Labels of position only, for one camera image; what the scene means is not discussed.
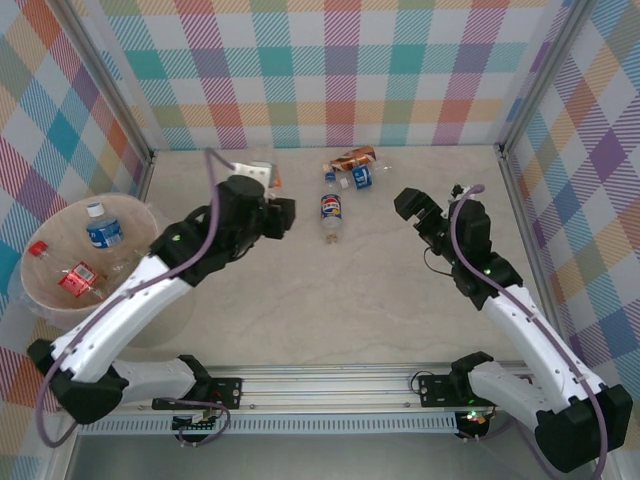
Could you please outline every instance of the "white plastic bin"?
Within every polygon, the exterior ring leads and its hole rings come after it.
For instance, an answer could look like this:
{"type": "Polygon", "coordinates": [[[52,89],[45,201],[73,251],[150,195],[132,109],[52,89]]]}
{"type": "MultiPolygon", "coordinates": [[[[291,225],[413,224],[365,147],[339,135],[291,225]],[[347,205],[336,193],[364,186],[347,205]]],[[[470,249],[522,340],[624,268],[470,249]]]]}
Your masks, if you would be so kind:
{"type": "MultiPolygon", "coordinates": [[[[49,218],[33,235],[27,248],[42,240],[55,246],[57,255],[64,256],[65,251],[73,252],[74,258],[83,261],[98,271],[107,271],[105,256],[94,248],[85,230],[87,223],[87,205],[101,202],[110,215],[114,215],[122,227],[123,243],[133,254],[144,251],[158,237],[168,222],[148,205],[135,197],[122,194],[104,194],[87,198],[69,205],[49,218]]],[[[59,274],[42,268],[38,259],[26,250],[20,267],[21,288],[19,301],[28,306],[37,315],[63,330],[71,330],[84,320],[97,305],[85,308],[69,308],[68,293],[59,285],[59,274]]],[[[194,297],[189,294],[177,299],[160,312],[129,344],[132,347],[151,347],[166,343],[184,328],[193,312],[194,297]]]]}

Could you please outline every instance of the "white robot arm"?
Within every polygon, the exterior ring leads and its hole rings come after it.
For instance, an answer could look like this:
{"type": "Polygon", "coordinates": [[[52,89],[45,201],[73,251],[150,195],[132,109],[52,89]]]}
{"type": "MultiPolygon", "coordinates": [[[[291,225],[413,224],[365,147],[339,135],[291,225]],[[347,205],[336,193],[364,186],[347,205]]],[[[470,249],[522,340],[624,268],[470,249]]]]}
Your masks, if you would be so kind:
{"type": "Polygon", "coordinates": [[[491,221],[480,202],[466,200],[472,194],[456,185],[448,212],[412,188],[394,204],[404,220],[417,217],[414,228],[451,264],[458,290],[509,336],[539,386],[507,373],[484,352],[454,362],[450,383],[461,404],[488,400],[526,425],[547,460],[569,472],[600,455],[601,420],[607,450],[624,443],[631,396],[622,385],[607,386],[551,327],[522,278],[492,251],[491,221]]]}
{"type": "Polygon", "coordinates": [[[36,340],[29,347],[31,360],[51,376],[51,390],[76,422],[93,423],[118,405],[133,401],[211,402],[212,379],[190,355],[153,363],[123,362],[116,357],[158,312],[207,275],[243,257],[261,236],[281,239],[291,228],[295,202],[270,199],[267,194],[273,180],[271,166],[233,164],[233,169],[233,175],[217,187],[217,233],[197,262],[135,291],[194,257],[210,233],[209,205],[167,227],[136,270],[84,322],[53,342],[36,340]],[[50,372],[56,363],[59,368],[50,372]]]}

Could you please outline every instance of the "marble surface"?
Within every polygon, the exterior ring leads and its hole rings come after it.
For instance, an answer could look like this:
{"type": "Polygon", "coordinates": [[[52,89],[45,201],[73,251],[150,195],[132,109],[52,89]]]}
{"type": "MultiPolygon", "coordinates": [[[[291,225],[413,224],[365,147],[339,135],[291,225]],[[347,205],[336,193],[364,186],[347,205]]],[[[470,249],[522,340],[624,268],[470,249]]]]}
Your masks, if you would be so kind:
{"type": "MultiPolygon", "coordinates": [[[[190,353],[205,365],[350,364],[449,362],[484,350],[498,360],[519,359],[450,278],[425,267],[426,244],[393,208],[405,186],[444,206],[454,183],[484,183],[479,199],[492,219],[494,249],[535,290],[493,148],[377,149],[393,172],[370,191],[344,192],[344,235],[327,245],[319,224],[321,165],[345,150],[277,150],[284,194],[297,201],[292,230],[284,240],[261,239],[244,259],[203,281],[177,337],[127,356],[190,353]]],[[[246,151],[223,154],[248,159],[246,151]]],[[[147,201],[173,221],[208,203],[203,154],[160,153],[147,201]]],[[[447,267],[441,258],[429,260],[447,267]]]]}

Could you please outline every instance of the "colorful checkered wallpaper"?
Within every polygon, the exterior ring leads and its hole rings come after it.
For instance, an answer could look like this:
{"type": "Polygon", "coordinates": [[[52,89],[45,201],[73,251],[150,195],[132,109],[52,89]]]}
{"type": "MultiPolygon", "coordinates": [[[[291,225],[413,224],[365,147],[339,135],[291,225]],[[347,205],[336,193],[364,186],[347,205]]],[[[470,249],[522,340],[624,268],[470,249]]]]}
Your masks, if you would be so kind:
{"type": "MultiPolygon", "coordinates": [[[[9,276],[50,215],[94,193],[135,193],[143,161],[45,0],[0,2],[0,479],[29,480],[50,450],[33,428],[40,375],[25,357],[54,329],[9,302],[9,276]]],[[[54,402],[49,399],[51,411],[54,402]]]]}
{"type": "MultiPolygon", "coordinates": [[[[601,0],[512,156],[571,346],[640,400],[640,2],[601,0]]],[[[635,413],[627,448],[640,449],[635,413]]]]}
{"type": "Polygon", "coordinates": [[[193,149],[494,143],[562,0],[74,4],[150,143],[193,149]]]}
{"type": "Polygon", "coordinates": [[[520,86],[518,96],[511,105],[511,109],[509,110],[507,119],[504,122],[502,129],[500,130],[500,135],[498,135],[497,143],[503,143],[506,139],[509,133],[509,129],[513,125],[513,120],[516,118],[516,115],[520,111],[522,102],[524,102],[524,100],[527,98],[529,92],[531,91],[531,87],[533,87],[536,80],[538,79],[540,69],[542,68],[542,65],[544,65],[545,61],[547,60],[547,56],[551,51],[551,45],[553,45],[553,42],[556,40],[558,34],[560,33],[560,30],[562,30],[564,22],[569,15],[569,11],[571,10],[571,7],[575,2],[576,0],[562,0],[562,5],[558,10],[558,13],[556,14],[556,17],[553,19],[551,28],[547,32],[547,36],[545,37],[544,42],[542,42],[542,46],[540,47],[535,60],[531,64],[524,82],[522,82],[522,85],[520,86]]]}

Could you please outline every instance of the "purple cable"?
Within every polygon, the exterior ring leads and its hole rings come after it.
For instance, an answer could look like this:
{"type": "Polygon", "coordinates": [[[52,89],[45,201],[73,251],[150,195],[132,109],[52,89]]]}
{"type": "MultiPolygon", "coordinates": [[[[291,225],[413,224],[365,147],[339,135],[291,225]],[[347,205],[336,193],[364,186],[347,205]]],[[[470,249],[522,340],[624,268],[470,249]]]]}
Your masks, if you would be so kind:
{"type": "MultiPolygon", "coordinates": [[[[73,425],[69,428],[69,430],[67,430],[60,439],[55,441],[49,438],[49,435],[47,434],[47,431],[45,430],[45,426],[44,426],[44,397],[47,393],[47,388],[49,388],[49,385],[51,384],[51,380],[53,379],[53,376],[58,371],[58,369],[60,368],[64,360],[69,355],[69,353],[72,353],[73,349],[76,347],[76,345],[78,345],[82,341],[86,333],[96,323],[98,323],[107,313],[109,313],[113,309],[113,307],[115,307],[120,302],[122,302],[122,300],[126,298],[130,298],[133,295],[139,293],[140,291],[157,284],[158,282],[161,282],[168,278],[175,277],[180,272],[186,270],[187,268],[195,264],[198,260],[200,260],[204,256],[204,254],[207,252],[207,250],[209,250],[209,247],[211,247],[211,244],[213,243],[213,239],[215,238],[215,235],[216,235],[216,230],[218,229],[218,220],[220,217],[220,201],[218,198],[218,188],[216,186],[216,176],[215,176],[215,172],[213,171],[213,162],[211,160],[211,156],[214,156],[218,161],[220,161],[220,163],[222,163],[227,168],[233,169],[233,165],[228,161],[226,161],[224,158],[222,158],[218,154],[218,152],[216,152],[212,148],[206,148],[204,150],[204,153],[205,153],[205,164],[207,167],[207,174],[209,178],[209,187],[211,188],[211,222],[209,223],[209,231],[207,232],[207,236],[205,238],[204,243],[200,247],[200,250],[198,250],[196,254],[193,255],[193,257],[185,261],[183,264],[175,268],[172,268],[168,272],[165,272],[162,275],[158,275],[157,277],[152,278],[151,280],[148,280],[145,283],[142,283],[136,287],[133,287],[123,292],[121,295],[112,299],[102,310],[96,313],[95,317],[93,317],[78,332],[78,334],[73,338],[73,340],[69,342],[69,345],[65,348],[62,354],[60,354],[60,356],[56,359],[56,361],[53,362],[53,365],[47,371],[47,374],[44,376],[44,380],[40,385],[40,388],[38,390],[38,396],[36,399],[36,427],[38,429],[38,434],[40,435],[42,442],[47,447],[57,448],[60,445],[62,445],[64,442],[67,441],[67,439],[71,436],[75,428],[78,426],[77,422],[74,422],[73,425]]],[[[220,408],[219,404],[212,403],[207,405],[213,405],[216,408],[220,408]]],[[[228,415],[228,418],[227,418],[227,422],[228,422],[230,420],[230,416],[229,416],[230,414],[228,413],[228,411],[227,411],[227,415],[228,415]]]]}
{"type": "Polygon", "coordinates": [[[464,256],[464,254],[462,253],[462,249],[458,244],[458,238],[456,235],[457,233],[456,225],[458,223],[458,216],[460,215],[460,210],[462,209],[462,205],[464,205],[464,202],[466,202],[471,195],[476,193],[482,193],[482,192],[484,192],[484,185],[474,185],[469,189],[469,191],[467,191],[462,196],[462,198],[460,198],[460,201],[456,205],[456,208],[453,212],[453,216],[451,217],[451,243],[453,244],[453,249],[455,250],[456,255],[460,259],[460,262],[462,262],[462,264],[467,268],[467,270],[469,270],[471,273],[473,273],[476,277],[478,277],[480,280],[482,280],[489,286],[495,288],[498,292],[500,292],[502,295],[507,297],[516,307],[522,310],[522,312],[527,316],[527,318],[529,318],[533,322],[533,324],[536,327],[538,327],[538,329],[544,334],[544,336],[547,337],[547,340],[549,340],[549,342],[553,345],[553,347],[558,351],[558,354],[569,366],[571,373],[573,373],[576,376],[576,378],[581,379],[580,385],[582,386],[582,388],[584,388],[584,391],[587,393],[589,400],[591,400],[591,404],[593,405],[593,410],[596,414],[596,418],[598,419],[598,428],[600,429],[600,455],[598,458],[598,465],[596,466],[596,469],[593,472],[593,477],[592,477],[594,480],[597,480],[602,475],[604,466],[607,461],[608,439],[607,439],[607,424],[605,422],[602,409],[600,408],[600,404],[598,403],[598,399],[593,393],[593,390],[591,390],[591,387],[589,386],[589,384],[584,379],[582,379],[583,378],[582,373],[580,372],[580,369],[578,368],[578,366],[573,362],[571,357],[567,355],[567,353],[562,348],[562,345],[560,345],[560,343],[555,339],[555,337],[551,334],[551,332],[542,324],[542,322],[538,319],[538,317],[536,317],[533,314],[533,312],[531,312],[531,310],[529,310],[526,307],[526,305],[524,305],[520,300],[518,300],[515,296],[513,296],[510,292],[508,292],[504,287],[502,287],[502,285],[499,285],[498,283],[494,282],[489,277],[484,275],[482,272],[474,268],[474,266],[471,265],[469,260],[467,260],[466,257],[464,256]]]}
{"type": "Polygon", "coordinates": [[[516,430],[518,431],[518,434],[520,435],[520,438],[522,438],[522,441],[529,448],[529,451],[531,451],[531,454],[533,455],[533,458],[536,459],[536,462],[538,463],[540,468],[544,471],[544,473],[547,474],[547,476],[551,480],[559,480],[558,477],[556,477],[556,475],[547,466],[547,463],[542,459],[542,457],[538,453],[538,449],[529,441],[529,439],[525,435],[524,431],[522,430],[522,427],[520,426],[520,422],[518,422],[516,420],[515,424],[516,424],[516,430]]]}

